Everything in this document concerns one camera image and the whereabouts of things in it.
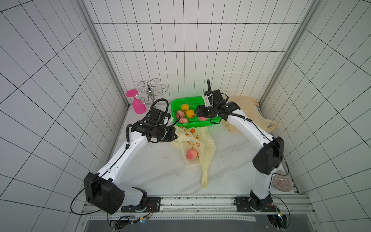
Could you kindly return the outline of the orange yellow fruit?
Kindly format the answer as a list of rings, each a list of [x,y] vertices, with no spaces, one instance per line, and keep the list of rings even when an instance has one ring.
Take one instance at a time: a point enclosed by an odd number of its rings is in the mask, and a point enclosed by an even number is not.
[[[196,115],[195,115],[195,112],[194,110],[188,110],[185,114],[189,119],[193,119]]]

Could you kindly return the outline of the yellow printed plastic bag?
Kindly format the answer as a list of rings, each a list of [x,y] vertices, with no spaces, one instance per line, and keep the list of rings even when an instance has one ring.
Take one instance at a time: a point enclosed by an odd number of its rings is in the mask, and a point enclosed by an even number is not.
[[[185,128],[176,126],[176,135],[178,138],[171,142],[171,145],[180,149],[186,165],[200,166],[203,171],[202,188],[208,185],[208,171],[212,159],[215,155],[216,144],[207,127]],[[190,149],[198,152],[198,157],[194,160],[186,158],[186,153]]]

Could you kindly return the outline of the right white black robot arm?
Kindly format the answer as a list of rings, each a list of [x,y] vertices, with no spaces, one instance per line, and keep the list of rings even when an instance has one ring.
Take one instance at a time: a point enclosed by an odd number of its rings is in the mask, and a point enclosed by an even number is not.
[[[264,132],[233,101],[227,102],[219,90],[208,90],[203,94],[204,105],[197,106],[196,116],[213,119],[220,117],[235,126],[258,149],[252,159],[256,169],[248,205],[255,212],[260,212],[271,200],[271,182],[273,173],[283,161],[284,141]]]

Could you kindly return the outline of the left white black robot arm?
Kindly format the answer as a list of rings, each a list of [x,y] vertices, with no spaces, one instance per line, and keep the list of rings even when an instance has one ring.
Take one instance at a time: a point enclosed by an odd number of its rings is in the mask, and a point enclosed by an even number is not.
[[[158,143],[177,139],[172,121],[169,112],[151,108],[143,119],[127,125],[126,141],[117,153],[97,173],[86,175],[84,191],[87,202],[108,214],[126,206],[146,209],[147,192],[125,184],[121,179],[135,156],[152,139]]]

